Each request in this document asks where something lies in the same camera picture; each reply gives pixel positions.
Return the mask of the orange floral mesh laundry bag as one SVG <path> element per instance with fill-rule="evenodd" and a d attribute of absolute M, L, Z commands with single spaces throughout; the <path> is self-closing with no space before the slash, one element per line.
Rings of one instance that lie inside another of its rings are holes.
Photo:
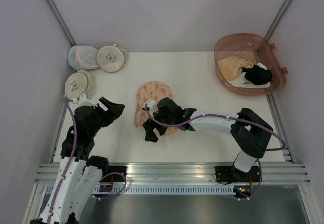
<path fill-rule="evenodd" d="M 142 106 L 148 100 L 159 102 L 163 98 L 168 97 L 173 100 L 171 89 L 163 82 L 151 81 L 144 84 L 137 92 L 137 105 L 135 110 L 134 126 L 142 127 L 143 123 L 149 118 L 146 111 L 142 110 Z"/>

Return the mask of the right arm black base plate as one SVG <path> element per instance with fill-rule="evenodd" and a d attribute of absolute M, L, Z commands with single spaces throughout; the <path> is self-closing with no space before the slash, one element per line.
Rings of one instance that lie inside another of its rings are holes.
<path fill-rule="evenodd" d="M 260 167 L 252 166 L 247 172 L 241 172 L 234 166 L 215 166 L 214 177 L 221 184 L 231 183 L 256 183 L 260 180 Z"/>

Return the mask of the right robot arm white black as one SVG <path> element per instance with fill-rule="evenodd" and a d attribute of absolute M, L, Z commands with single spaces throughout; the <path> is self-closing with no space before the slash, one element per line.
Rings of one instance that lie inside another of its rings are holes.
<path fill-rule="evenodd" d="M 157 142 L 168 128 L 181 131 L 214 131 L 230 135 L 240 147 L 231 170 L 229 181 L 243 181 L 254 163 L 263 158 L 273 128 L 249 108 L 236 114 L 207 114 L 196 108 L 181 108 L 172 99 L 147 100 L 142 107 L 148 114 L 143 123 L 145 140 Z"/>

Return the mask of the beige bra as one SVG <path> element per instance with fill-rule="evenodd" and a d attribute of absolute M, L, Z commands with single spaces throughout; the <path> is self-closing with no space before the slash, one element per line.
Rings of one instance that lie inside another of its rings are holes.
<path fill-rule="evenodd" d="M 246 53 L 236 52 L 218 61 L 220 72 L 226 80 L 233 81 L 242 74 L 244 68 L 252 68 L 254 64 L 246 60 Z"/>

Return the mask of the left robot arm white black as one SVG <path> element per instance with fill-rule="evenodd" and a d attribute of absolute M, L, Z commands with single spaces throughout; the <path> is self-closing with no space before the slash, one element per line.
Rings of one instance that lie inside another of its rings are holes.
<path fill-rule="evenodd" d="M 65 101 L 72 119 L 61 147 L 58 174 L 51 195 L 42 213 L 31 223 L 79 223 L 82 211 L 95 185 L 109 179 L 109 161 L 91 156 L 94 137 L 113 124 L 125 108 L 107 100 L 95 104 L 82 94 L 78 99 Z"/>

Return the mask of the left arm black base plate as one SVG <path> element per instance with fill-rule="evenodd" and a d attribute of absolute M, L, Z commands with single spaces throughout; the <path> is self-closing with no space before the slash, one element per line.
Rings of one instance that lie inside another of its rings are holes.
<path fill-rule="evenodd" d="M 114 183 L 114 182 L 123 182 L 124 179 L 122 177 L 126 176 L 127 174 L 127 167 L 126 166 L 117 166 L 117 165 L 111 165 L 108 169 L 108 172 L 105 173 L 103 176 L 106 176 L 110 174 L 110 176 L 107 176 L 103 178 L 100 182 L 103 183 Z"/>

